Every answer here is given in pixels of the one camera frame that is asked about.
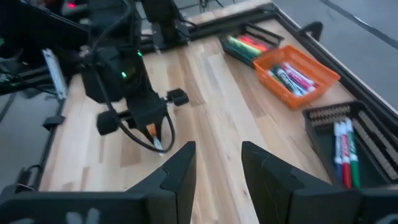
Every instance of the blue marker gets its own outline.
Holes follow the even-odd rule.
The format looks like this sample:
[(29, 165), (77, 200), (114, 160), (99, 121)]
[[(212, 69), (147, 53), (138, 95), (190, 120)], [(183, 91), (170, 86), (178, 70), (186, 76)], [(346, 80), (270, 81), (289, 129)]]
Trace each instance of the blue marker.
[(341, 183), (343, 183), (343, 145), (341, 142), (341, 131), (340, 124), (335, 122), (335, 165), (336, 165), (336, 174)]

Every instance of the wooden tabletop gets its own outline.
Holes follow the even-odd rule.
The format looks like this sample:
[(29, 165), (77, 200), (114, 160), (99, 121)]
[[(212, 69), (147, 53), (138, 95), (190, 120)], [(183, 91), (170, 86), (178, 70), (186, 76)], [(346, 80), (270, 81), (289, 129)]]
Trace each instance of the wooden tabletop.
[[(251, 0), (192, 18), (201, 23), (269, 0)], [(259, 26), (308, 53), (277, 21)], [(242, 141), (265, 150), (324, 181), (328, 176), (305, 132), (301, 110), (288, 109), (259, 83), (253, 69), (225, 55), (216, 37), (144, 57), (155, 91), (184, 89), (188, 105), (169, 108), (177, 133), (173, 150), (161, 156), (143, 149), (121, 130), (100, 136), (96, 115), (106, 109), (85, 95), (75, 76), (57, 129), (41, 191), (123, 191), (153, 172), (187, 141), (197, 143), (197, 188), (192, 223), (258, 223), (241, 162)], [(306, 108), (353, 100), (333, 85)], [(116, 103), (119, 110), (126, 106)], [(169, 126), (162, 131), (166, 146)]]

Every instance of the black tray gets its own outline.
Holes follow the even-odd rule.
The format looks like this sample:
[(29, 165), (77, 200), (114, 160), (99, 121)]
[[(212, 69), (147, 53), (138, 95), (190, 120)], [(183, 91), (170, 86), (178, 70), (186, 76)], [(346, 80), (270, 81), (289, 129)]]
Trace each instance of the black tray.
[(233, 56), (234, 58), (244, 62), (245, 64), (249, 65), (252, 68), (254, 68), (254, 65), (250, 58), (247, 58), (247, 57), (239, 54), (237, 51), (228, 47), (228, 45), (227, 45), (227, 40), (226, 40), (227, 36), (231, 35), (233, 37), (237, 37), (237, 36), (243, 35), (243, 34), (251, 35), (259, 40), (266, 42), (269, 45), (269, 50), (267, 52), (269, 52), (272, 49), (278, 48), (280, 43), (282, 42), (282, 40), (285, 39), (284, 37), (282, 37), (278, 34), (275, 34), (273, 32), (270, 32), (268, 30), (265, 30), (263, 28), (260, 28), (253, 24), (250, 24), (250, 23), (245, 23), (241, 27), (239, 27), (238, 29), (236, 29), (232, 32), (220, 35), (219, 40), (220, 40), (221, 46), (223, 47), (224, 52)]
[(333, 184), (343, 186), (335, 173), (333, 122), (346, 117), (353, 121), (361, 187), (398, 183), (398, 143), (364, 103), (351, 101), (313, 108), (304, 110), (303, 115), (314, 150)]

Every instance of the pen holder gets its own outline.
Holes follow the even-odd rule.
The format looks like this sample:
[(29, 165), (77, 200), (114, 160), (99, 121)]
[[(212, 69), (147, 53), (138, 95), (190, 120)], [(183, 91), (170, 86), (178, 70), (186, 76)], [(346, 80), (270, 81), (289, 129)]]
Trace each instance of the pen holder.
[(335, 172), (334, 122), (350, 118), (354, 127), (362, 188), (398, 183), (398, 143), (361, 101), (304, 110), (305, 130), (329, 178), (343, 186)]
[[(287, 62), (298, 69), (318, 86), (316, 90), (304, 95), (295, 96), (283, 84), (268, 74), (275, 64)], [(298, 109), (322, 96), (340, 76), (314, 58), (306, 55), (291, 45), (286, 45), (268, 54), (261, 55), (254, 61), (260, 82), (279, 97), (291, 109)]]
[(239, 35), (250, 35), (252, 37), (255, 37), (256, 39), (261, 40), (264, 44), (268, 46), (268, 51), (272, 49), (277, 49), (282, 40), (284, 40), (284, 37), (250, 23), (245, 23), (234, 31), (227, 32), (218, 37), (225, 53), (242, 61), (252, 68), (254, 68), (253, 60), (255, 58), (247, 57), (234, 49), (227, 41), (227, 36), (229, 35), (232, 37), (237, 37)]

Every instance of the floor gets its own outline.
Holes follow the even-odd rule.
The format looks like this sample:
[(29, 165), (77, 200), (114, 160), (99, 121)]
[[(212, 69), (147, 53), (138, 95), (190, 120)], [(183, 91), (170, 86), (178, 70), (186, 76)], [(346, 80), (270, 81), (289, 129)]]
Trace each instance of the floor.
[[(220, 1), (225, 6), (233, 4), (230, 0)], [(395, 97), (395, 75), (397, 49), (394, 42), (389, 44), (381, 41), (357, 22), (342, 16), (336, 10), (328, 7), (321, 0), (275, 0), (282, 10), (301, 26), (314, 20), (322, 21), (325, 30), (321, 43), (338, 59), (359, 75), (368, 85), (382, 95), (392, 106), (398, 108)], [(394, 0), (331, 0), (333, 4), (354, 14), (384, 36), (398, 40), (398, 30), (389, 25), (395, 17), (397, 2)], [(199, 14), (197, 0), (176, 0), (187, 17)], [(215, 1), (209, 2), (209, 9), (220, 6)], [(0, 97), (2, 108), (9, 96)], [(48, 132), (41, 127), (48, 116), (54, 115), (58, 107), (55, 100), (45, 100), (45, 93), (27, 100), (18, 94), (8, 114), (0, 124), (0, 189), (15, 181), (21, 167), (38, 163), (44, 148)]]

